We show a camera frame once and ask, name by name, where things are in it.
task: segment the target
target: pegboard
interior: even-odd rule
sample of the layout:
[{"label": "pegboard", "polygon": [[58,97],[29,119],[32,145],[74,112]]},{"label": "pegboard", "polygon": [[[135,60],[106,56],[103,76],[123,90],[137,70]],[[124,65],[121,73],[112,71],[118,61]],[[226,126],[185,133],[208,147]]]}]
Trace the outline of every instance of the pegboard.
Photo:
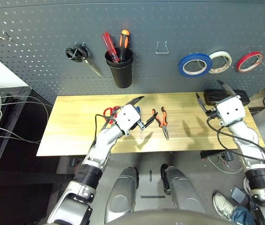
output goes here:
[{"label": "pegboard", "polygon": [[[101,34],[118,42],[122,29],[131,32],[134,52],[132,85],[118,88],[107,66]],[[0,61],[50,102],[57,95],[101,95],[203,91],[219,88],[216,80],[252,96],[265,86],[265,65],[248,73],[234,66],[244,55],[265,56],[265,0],[250,1],[116,1],[0,0]],[[155,53],[157,41],[169,54]],[[70,61],[65,48],[86,44],[99,78],[84,63]],[[227,51],[232,67],[220,74],[187,78],[179,61],[190,53]]]}]

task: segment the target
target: wooden table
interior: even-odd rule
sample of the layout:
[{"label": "wooden table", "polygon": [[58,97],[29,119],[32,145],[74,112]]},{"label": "wooden table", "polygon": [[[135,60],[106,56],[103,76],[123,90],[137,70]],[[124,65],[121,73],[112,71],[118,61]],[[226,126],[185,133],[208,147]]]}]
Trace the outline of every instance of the wooden table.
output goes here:
[{"label": "wooden table", "polygon": [[[142,96],[98,95],[98,96],[58,96],[44,132],[37,156],[85,155],[94,139],[95,114],[103,114],[107,107],[125,105],[131,99]],[[137,104],[145,122],[155,108],[160,117],[161,107],[167,110],[169,141],[166,141],[162,129],[154,121],[143,131],[140,139],[139,127],[131,136],[118,139],[112,153],[149,152],[149,151],[186,151],[186,150],[222,150],[216,133],[207,124],[207,116],[197,103],[195,93],[144,94]],[[248,110],[244,119],[249,127],[258,132],[261,146],[265,146],[254,120]],[[105,123],[97,118],[98,130]],[[219,128],[219,120],[211,121]],[[221,136],[228,148],[236,148],[231,137]]]}]

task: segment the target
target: black cup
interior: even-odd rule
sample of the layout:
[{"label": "black cup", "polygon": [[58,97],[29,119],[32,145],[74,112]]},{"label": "black cup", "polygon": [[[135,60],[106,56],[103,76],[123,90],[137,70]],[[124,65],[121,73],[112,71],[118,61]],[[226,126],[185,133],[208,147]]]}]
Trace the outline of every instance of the black cup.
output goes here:
[{"label": "black cup", "polygon": [[[116,48],[116,51],[117,55],[119,55],[119,48]],[[108,52],[105,53],[105,59],[110,67],[116,86],[128,88],[132,84],[133,52],[130,49],[126,50],[126,60],[124,62],[113,62]]]}]

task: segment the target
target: tape roll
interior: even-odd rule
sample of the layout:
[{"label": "tape roll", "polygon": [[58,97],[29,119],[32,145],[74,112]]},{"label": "tape roll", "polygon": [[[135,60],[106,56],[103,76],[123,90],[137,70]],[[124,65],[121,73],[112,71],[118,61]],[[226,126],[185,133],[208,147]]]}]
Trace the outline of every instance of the tape roll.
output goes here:
[{"label": "tape roll", "polygon": [[210,54],[209,57],[211,58],[211,60],[214,60],[218,57],[223,57],[226,61],[226,64],[220,68],[215,68],[215,69],[211,69],[209,71],[209,73],[211,74],[218,74],[218,73],[222,73],[224,72],[225,70],[227,70],[230,66],[231,66],[231,62],[232,62],[232,59],[231,59],[231,56],[228,52],[224,52],[224,51],[220,51],[220,52],[215,52],[213,54]]},{"label": "tape roll", "polygon": [[[242,64],[249,60],[252,57],[257,57],[258,59],[249,67],[245,68],[245,69],[241,69]],[[255,52],[251,52],[247,55],[245,55],[244,57],[242,57],[236,64],[236,69],[237,71],[241,72],[241,73],[245,73],[245,72],[249,72],[254,70],[264,59],[264,55],[261,52],[255,51]]]},{"label": "tape roll", "polygon": [[[185,69],[186,64],[192,61],[201,61],[204,63],[204,67],[201,70],[191,72]],[[186,77],[198,77],[208,73],[212,68],[213,63],[208,55],[195,53],[182,58],[178,64],[178,71],[181,75]]]}]

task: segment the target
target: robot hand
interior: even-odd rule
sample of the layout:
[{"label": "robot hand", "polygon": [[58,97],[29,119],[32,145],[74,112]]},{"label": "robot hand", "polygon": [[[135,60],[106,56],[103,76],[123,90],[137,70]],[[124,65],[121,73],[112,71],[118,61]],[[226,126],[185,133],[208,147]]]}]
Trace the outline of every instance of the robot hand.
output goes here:
[{"label": "robot hand", "polygon": [[[98,182],[110,159],[111,148],[117,139],[129,136],[130,130],[139,126],[142,130],[148,127],[155,119],[157,113],[147,120],[144,125],[140,120],[140,113],[134,105],[144,96],[133,99],[120,108],[117,118],[113,119],[116,112],[107,118],[107,122],[80,165],[73,181],[69,182],[63,195],[51,212],[47,223],[61,225],[87,225],[92,213],[89,206],[95,195]],[[110,120],[115,123],[110,128],[105,128]]]},{"label": "robot hand", "polygon": [[[227,84],[218,81],[230,94],[230,97],[218,102],[212,110],[205,108],[204,101],[197,94],[197,100],[205,114],[209,117],[207,124],[219,134],[233,137],[238,147],[238,152],[233,153],[241,156],[240,161],[249,183],[251,198],[251,211],[256,215],[261,225],[265,225],[265,150],[258,145],[257,133],[247,127],[243,121],[246,115],[240,96]],[[233,133],[229,135],[213,128],[209,121],[218,118],[222,127],[228,127]]]}]

